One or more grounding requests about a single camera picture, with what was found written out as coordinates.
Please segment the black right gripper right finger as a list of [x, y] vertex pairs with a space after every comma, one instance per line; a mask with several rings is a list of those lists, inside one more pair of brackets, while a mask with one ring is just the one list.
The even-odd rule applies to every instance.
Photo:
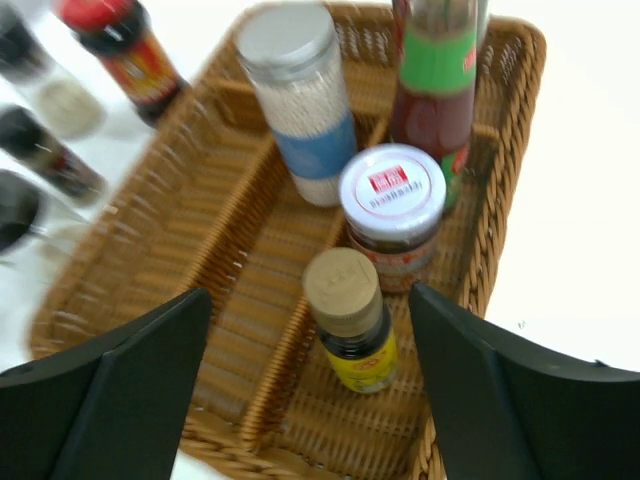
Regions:
[[638, 373], [533, 343], [423, 283], [408, 303], [448, 478], [638, 478]]

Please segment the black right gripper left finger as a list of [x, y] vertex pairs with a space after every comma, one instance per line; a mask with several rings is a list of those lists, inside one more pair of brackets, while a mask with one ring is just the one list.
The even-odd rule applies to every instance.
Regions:
[[2, 372], [2, 478], [170, 478], [211, 314], [210, 293], [191, 289]]

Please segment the yellow label sesame oil bottle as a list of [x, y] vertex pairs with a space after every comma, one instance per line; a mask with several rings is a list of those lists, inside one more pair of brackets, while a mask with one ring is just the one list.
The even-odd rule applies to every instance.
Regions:
[[361, 394], [387, 388], [398, 354], [373, 263], [354, 249], [332, 248], [309, 263], [302, 284], [317, 335], [342, 384]]

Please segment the white lid red label jar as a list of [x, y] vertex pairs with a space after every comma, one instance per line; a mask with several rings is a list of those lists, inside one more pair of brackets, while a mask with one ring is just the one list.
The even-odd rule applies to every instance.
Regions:
[[349, 240], [373, 263], [381, 289], [404, 293], [423, 280], [446, 199], [437, 162], [412, 146], [377, 145], [346, 165], [339, 193]]

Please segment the green label chili sauce bottle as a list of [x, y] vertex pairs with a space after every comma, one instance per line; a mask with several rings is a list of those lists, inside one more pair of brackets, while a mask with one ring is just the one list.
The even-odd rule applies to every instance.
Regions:
[[469, 155], [476, 84], [477, 3], [393, 3], [398, 83], [390, 139], [414, 146], [440, 165], [444, 211], [461, 191]]

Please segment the red lid chili sauce jar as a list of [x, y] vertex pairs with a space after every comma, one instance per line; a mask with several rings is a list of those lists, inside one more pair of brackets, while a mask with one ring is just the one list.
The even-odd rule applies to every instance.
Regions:
[[156, 126], [187, 83], [136, 0], [61, 1], [60, 20], [123, 90], [137, 115]]

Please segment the tall dark soy sauce bottle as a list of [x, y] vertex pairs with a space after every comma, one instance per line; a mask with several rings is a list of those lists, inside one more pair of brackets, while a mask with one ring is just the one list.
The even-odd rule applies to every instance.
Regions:
[[449, 39], [475, 28], [476, 46], [481, 47], [488, 29], [488, 6], [488, 1], [393, 0], [397, 53], [403, 51], [406, 26], [415, 27], [433, 40]]

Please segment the silver lid white pepper jar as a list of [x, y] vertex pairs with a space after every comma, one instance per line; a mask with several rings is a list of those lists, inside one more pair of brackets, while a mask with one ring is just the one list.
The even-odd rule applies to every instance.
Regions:
[[331, 14], [318, 3], [272, 3], [241, 26], [235, 46], [298, 193], [338, 205], [357, 141]]

